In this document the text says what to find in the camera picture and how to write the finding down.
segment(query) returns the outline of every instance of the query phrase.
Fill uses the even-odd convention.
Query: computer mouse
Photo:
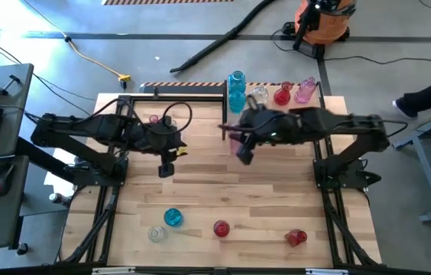
[[[11,163],[0,165],[0,196],[7,195],[11,188],[11,174],[15,166]]]

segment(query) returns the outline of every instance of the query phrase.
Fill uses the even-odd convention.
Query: wooden tabletop
[[[269,89],[270,99],[276,89]],[[319,105],[316,93],[308,105]],[[99,94],[96,109],[118,94]],[[346,113],[340,96],[325,97],[326,107]],[[135,111],[143,121],[161,115],[170,102],[136,102]],[[130,153],[128,176],[121,188],[108,265],[172,267],[331,267],[329,241],[312,169],[311,143],[297,146],[263,146],[255,150],[250,166],[231,155],[229,140],[222,141],[222,103],[191,102],[193,121],[182,133],[188,155],[175,164],[175,175],[157,176],[160,158]],[[299,107],[293,99],[290,107]],[[104,113],[113,113],[115,107]],[[180,127],[187,121],[183,106],[173,108]],[[353,141],[352,136],[332,137],[338,153]],[[106,147],[89,139],[98,151]],[[92,226],[99,187],[86,187],[74,199],[63,236],[63,257],[69,256]],[[367,199],[355,190],[343,190],[348,226],[362,247],[380,262],[374,226]],[[176,207],[184,217],[180,228],[164,224],[163,214]],[[229,235],[213,233],[218,220],[231,226]],[[168,238],[152,243],[151,226],[164,226]],[[304,230],[307,242],[291,247],[284,235]],[[104,228],[97,241],[96,258]],[[345,259],[342,237],[339,250]]]

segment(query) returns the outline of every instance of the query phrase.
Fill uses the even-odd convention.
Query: black hose
[[[223,37],[219,38],[218,40],[212,42],[209,46],[205,47],[203,50],[198,52],[196,55],[188,59],[182,66],[179,66],[178,68],[171,69],[170,73],[180,72],[183,70],[186,70],[190,68],[191,66],[197,64],[202,58],[204,58],[209,53],[213,52],[218,47],[221,47],[225,42],[234,39],[236,35],[240,31],[242,31],[246,25],[253,20],[253,18],[266,6],[273,3],[275,0],[263,0],[260,4],[258,4],[256,7],[253,8],[252,11],[248,15],[246,15],[245,19],[241,21],[236,27],[232,28],[230,31],[224,34]]]

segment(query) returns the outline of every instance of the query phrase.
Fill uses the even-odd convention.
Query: orange shop vacuum
[[[285,23],[282,31],[295,40],[294,50],[321,59],[326,45],[349,37],[355,6],[355,0],[302,0],[295,21]]]

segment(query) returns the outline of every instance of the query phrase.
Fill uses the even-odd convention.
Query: red glass vase
[[[282,83],[282,86],[274,94],[274,101],[278,105],[287,105],[290,101],[290,90],[293,88],[293,84],[286,81]]]

